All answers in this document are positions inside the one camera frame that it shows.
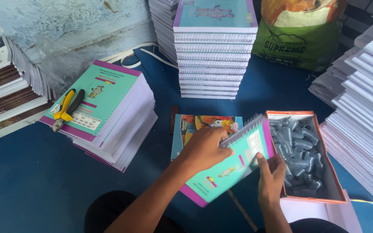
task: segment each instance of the peeling paint wall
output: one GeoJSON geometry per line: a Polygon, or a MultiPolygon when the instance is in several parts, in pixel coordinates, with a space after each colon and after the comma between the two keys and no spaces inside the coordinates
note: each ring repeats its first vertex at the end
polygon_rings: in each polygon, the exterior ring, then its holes
{"type": "Polygon", "coordinates": [[[145,0],[0,0],[0,27],[33,61],[39,59],[35,35],[87,59],[156,38],[145,0]]]}

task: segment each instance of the orange cardboard box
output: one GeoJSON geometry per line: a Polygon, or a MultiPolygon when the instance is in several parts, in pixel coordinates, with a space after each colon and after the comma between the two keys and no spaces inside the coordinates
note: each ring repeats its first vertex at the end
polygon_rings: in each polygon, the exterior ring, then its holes
{"type": "Polygon", "coordinates": [[[295,196],[288,196],[286,194],[286,189],[281,189],[281,198],[287,198],[294,201],[302,201],[302,202],[317,202],[317,203],[326,203],[326,204],[344,204],[346,203],[345,195],[342,191],[342,187],[339,183],[338,176],[336,176],[335,169],[332,166],[332,163],[329,160],[329,157],[326,153],[326,146],[324,144],[322,134],[320,133],[318,119],[316,114],[313,111],[266,111],[266,117],[268,119],[285,119],[292,116],[292,118],[296,120],[304,120],[309,122],[311,125],[315,126],[316,133],[319,136],[321,147],[319,150],[322,150],[321,153],[323,154],[324,160],[324,173],[321,178],[324,188],[327,191],[327,198],[313,198],[313,197],[295,197],[295,196]]]}

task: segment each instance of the yellow and black pliers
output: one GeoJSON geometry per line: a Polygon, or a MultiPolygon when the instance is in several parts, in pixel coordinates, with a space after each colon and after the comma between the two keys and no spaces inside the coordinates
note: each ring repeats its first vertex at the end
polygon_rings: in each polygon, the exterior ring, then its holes
{"type": "Polygon", "coordinates": [[[54,132],[59,131],[61,127],[63,127],[64,121],[73,120],[72,114],[82,103],[84,96],[85,96],[85,91],[83,89],[80,89],[76,98],[70,104],[70,101],[73,98],[75,93],[76,93],[76,89],[69,90],[64,95],[63,99],[61,100],[59,111],[53,114],[53,117],[55,119],[55,123],[53,125],[54,132]]]}

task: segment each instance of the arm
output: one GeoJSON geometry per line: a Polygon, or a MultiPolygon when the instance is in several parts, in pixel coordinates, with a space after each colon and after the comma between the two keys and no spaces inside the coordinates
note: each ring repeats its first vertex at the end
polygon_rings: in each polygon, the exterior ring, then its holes
{"type": "Polygon", "coordinates": [[[198,130],[156,182],[119,215],[105,233],[153,232],[166,207],[187,180],[232,154],[230,148],[218,148],[220,140],[227,137],[224,128],[198,130]]]}
{"type": "Polygon", "coordinates": [[[283,159],[275,155],[269,163],[261,153],[257,153],[260,166],[259,203],[262,209],[267,233],[292,233],[283,211],[280,207],[280,192],[283,186],[286,164],[283,159]]]}

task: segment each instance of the hand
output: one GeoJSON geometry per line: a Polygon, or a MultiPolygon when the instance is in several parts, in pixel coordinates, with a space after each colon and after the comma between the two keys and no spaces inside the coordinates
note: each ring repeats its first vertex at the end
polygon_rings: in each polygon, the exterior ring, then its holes
{"type": "Polygon", "coordinates": [[[231,148],[218,148],[220,140],[227,138],[228,132],[224,128],[201,128],[172,163],[186,169],[192,177],[233,154],[231,148]]]}
{"type": "Polygon", "coordinates": [[[260,166],[260,206],[262,208],[280,206],[280,193],[286,173],[286,164],[279,155],[273,156],[268,162],[261,153],[257,153],[256,157],[260,166]]]}

